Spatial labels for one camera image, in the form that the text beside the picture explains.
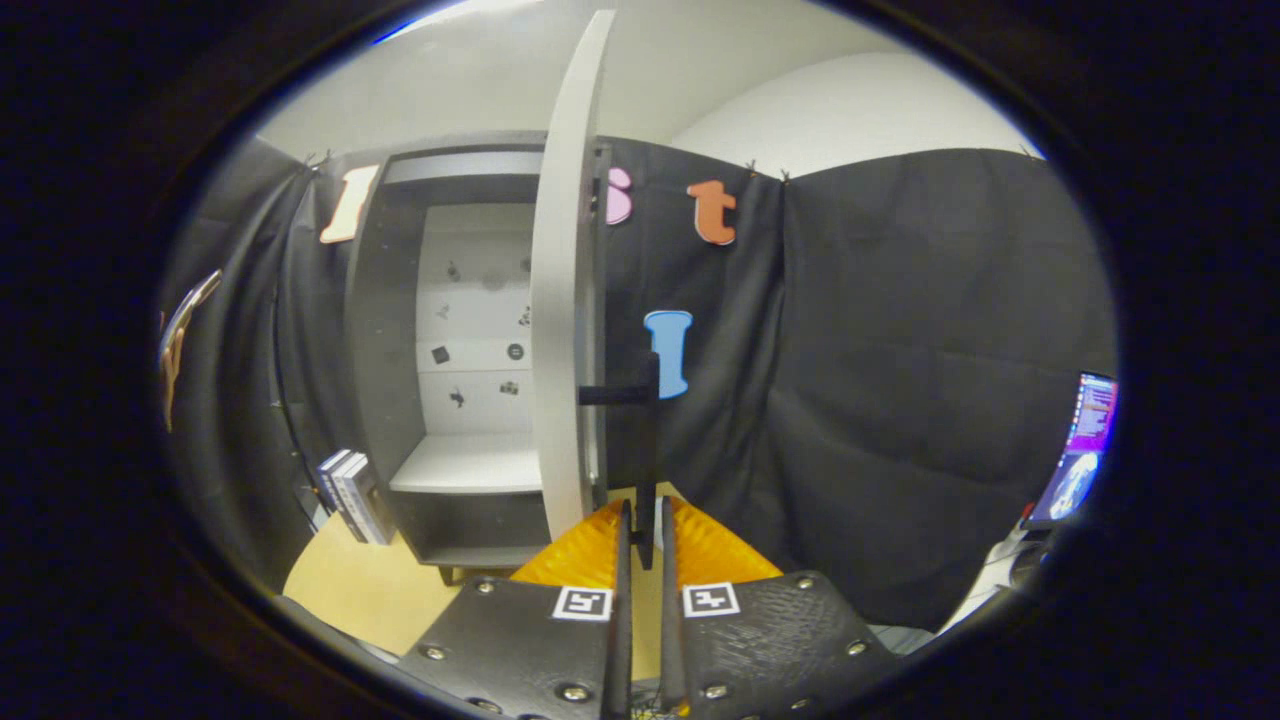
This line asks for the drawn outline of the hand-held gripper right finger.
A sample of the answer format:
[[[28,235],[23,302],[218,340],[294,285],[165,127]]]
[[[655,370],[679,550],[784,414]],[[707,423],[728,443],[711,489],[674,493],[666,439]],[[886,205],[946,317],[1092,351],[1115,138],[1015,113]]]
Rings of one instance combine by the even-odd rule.
[[[899,665],[818,571],[781,573],[675,496],[660,501],[662,712],[681,719],[820,719]]]

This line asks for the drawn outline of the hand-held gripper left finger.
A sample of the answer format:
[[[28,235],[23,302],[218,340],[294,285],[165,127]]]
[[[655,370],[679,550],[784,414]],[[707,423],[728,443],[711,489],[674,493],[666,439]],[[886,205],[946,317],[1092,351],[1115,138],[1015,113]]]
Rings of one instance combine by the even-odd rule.
[[[623,719],[631,505],[608,503],[511,577],[475,577],[397,667],[484,719]]]

